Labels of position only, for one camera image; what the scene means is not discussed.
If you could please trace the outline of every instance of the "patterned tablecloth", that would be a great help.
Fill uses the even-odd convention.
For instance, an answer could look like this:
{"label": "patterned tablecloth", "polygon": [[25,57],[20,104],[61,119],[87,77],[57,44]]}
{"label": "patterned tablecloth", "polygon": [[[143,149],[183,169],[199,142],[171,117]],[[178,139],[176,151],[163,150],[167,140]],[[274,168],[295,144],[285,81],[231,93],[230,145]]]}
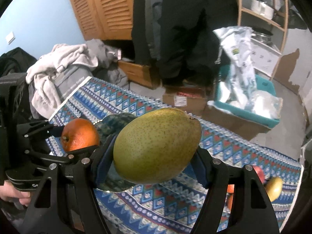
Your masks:
{"label": "patterned tablecloth", "polygon": [[[97,78],[87,78],[51,117],[50,122],[67,124],[77,117],[94,124],[110,114],[122,112],[136,116],[167,107],[159,100],[139,96]],[[296,201],[303,167],[294,159],[273,149],[251,144],[232,132],[199,119],[202,124],[200,146],[225,163],[242,167],[262,167],[266,178],[283,179],[283,191],[272,205],[280,230]],[[59,138],[47,139],[53,154],[63,155]],[[121,193],[95,190],[103,215],[123,233],[189,233],[205,200],[207,190],[189,168],[177,177],[157,185],[136,185]],[[227,227],[229,209],[225,206],[218,230]]]}

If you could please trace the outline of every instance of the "light switch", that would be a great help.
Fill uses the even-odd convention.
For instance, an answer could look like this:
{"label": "light switch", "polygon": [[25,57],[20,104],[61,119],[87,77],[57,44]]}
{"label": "light switch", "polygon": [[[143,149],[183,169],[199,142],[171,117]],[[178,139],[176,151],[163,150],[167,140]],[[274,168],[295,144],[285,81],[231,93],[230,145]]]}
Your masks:
{"label": "light switch", "polygon": [[5,39],[7,40],[8,44],[11,44],[13,40],[15,40],[14,32],[10,32]]}

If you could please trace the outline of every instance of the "louvered door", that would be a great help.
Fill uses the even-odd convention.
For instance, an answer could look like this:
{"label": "louvered door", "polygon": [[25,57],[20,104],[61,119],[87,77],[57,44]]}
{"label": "louvered door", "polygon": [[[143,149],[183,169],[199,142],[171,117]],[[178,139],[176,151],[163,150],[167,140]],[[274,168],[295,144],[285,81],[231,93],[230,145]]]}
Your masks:
{"label": "louvered door", "polygon": [[70,0],[85,40],[106,39],[94,0]]}
{"label": "louvered door", "polygon": [[133,0],[94,0],[109,40],[131,40]]}

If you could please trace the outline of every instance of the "tablecloth white edge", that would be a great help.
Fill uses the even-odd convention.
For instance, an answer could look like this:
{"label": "tablecloth white edge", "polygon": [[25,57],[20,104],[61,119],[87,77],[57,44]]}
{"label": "tablecloth white edge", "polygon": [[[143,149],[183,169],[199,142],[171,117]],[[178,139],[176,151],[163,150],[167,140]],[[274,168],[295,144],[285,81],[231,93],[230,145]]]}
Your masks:
{"label": "tablecloth white edge", "polygon": [[298,197],[298,193],[299,193],[299,190],[300,190],[300,186],[301,186],[301,181],[302,181],[302,175],[303,175],[303,171],[304,171],[304,167],[303,165],[301,165],[301,173],[300,173],[300,178],[299,178],[299,182],[298,182],[298,185],[297,185],[297,189],[296,189],[296,193],[294,194],[294,200],[292,201],[291,203],[291,208],[289,209],[289,212],[285,218],[285,220],[283,221],[283,224],[282,226],[280,227],[280,232],[282,231],[282,229],[284,228],[284,226],[286,225],[288,219],[289,219],[289,216],[291,215],[291,212],[292,210],[294,209],[294,205],[296,204],[296,201],[297,201],[297,197]]}
{"label": "tablecloth white edge", "polygon": [[54,113],[51,115],[51,117],[49,118],[49,121],[52,120],[52,118],[57,114],[57,112],[66,104],[66,102],[75,94],[76,91],[78,91],[78,89],[82,86],[84,86],[90,79],[92,78],[92,76],[87,76],[85,78],[85,80],[83,80],[73,91],[71,94],[69,94],[69,96],[63,101],[63,103],[58,106]]}

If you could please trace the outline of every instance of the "red fruit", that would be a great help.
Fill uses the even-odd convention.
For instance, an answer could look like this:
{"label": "red fruit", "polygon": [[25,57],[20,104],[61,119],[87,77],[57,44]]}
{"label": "red fruit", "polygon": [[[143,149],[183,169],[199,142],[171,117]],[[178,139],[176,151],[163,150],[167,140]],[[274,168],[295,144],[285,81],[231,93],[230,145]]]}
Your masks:
{"label": "red fruit", "polygon": [[64,151],[99,145],[99,133],[86,119],[73,119],[64,127],[60,138]]}
{"label": "red fruit", "polygon": [[232,209],[232,204],[233,204],[233,194],[230,195],[230,197],[227,199],[227,207],[231,211]]}
{"label": "red fruit", "polygon": [[255,171],[258,174],[258,177],[259,177],[261,183],[263,184],[264,181],[266,180],[263,170],[259,166],[253,166],[253,168],[255,169]]}
{"label": "red fruit", "polygon": [[234,193],[234,185],[228,185],[227,186],[227,192],[228,193]]}

